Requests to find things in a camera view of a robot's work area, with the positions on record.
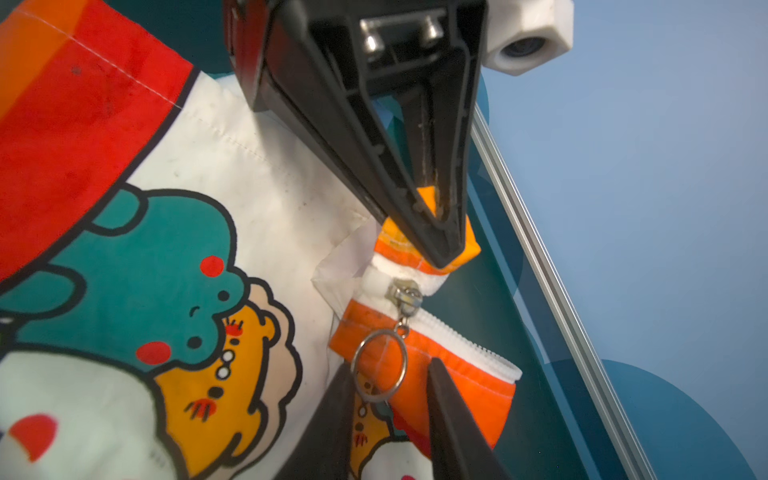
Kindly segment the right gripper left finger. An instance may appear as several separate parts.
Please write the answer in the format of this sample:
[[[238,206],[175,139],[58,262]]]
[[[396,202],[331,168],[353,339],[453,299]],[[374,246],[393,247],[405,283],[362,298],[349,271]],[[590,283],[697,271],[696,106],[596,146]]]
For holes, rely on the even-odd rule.
[[[296,447],[275,476],[279,480],[334,480],[349,477],[356,389],[342,364]]]

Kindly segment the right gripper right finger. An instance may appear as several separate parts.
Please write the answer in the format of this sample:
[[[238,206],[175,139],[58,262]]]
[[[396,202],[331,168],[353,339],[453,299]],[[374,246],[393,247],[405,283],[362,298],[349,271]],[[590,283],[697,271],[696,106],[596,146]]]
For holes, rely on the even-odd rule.
[[[508,480],[444,363],[433,358],[427,370],[427,405],[433,478]]]

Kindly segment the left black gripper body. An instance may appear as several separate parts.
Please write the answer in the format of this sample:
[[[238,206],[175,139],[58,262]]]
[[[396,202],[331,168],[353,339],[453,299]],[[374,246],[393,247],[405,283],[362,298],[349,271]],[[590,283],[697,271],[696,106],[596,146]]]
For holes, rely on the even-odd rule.
[[[472,96],[485,42],[485,1],[226,1],[225,44],[256,112],[317,108],[335,95],[402,96],[457,81]]]

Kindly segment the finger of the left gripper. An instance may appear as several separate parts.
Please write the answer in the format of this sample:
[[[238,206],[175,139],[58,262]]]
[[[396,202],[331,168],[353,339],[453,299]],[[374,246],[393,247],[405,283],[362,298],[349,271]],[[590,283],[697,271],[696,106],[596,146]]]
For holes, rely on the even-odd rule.
[[[334,80],[272,73],[263,75],[259,93],[376,219],[393,220],[434,267],[447,267],[463,252],[466,221],[462,240],[417,237],[412,206],[421,194],[366,93]]]
[[[413,227],[421,240],[465,237],[466,156],[472,92],[472,63],[463,53],[449,53],[410,75],[395,90],[406,126],[416,187],[432,187],[435,211],[417,196]]]

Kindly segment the rainbow and white kids jacket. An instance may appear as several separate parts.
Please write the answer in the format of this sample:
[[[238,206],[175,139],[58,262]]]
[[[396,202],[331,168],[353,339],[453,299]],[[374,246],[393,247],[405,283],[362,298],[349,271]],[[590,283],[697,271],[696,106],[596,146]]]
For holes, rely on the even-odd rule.
[[[273,109],[103,1],[1,18],[1,475],[275,479],[333,376],[347,479],[432,479],[427,370],[493,453],[521,371]]]

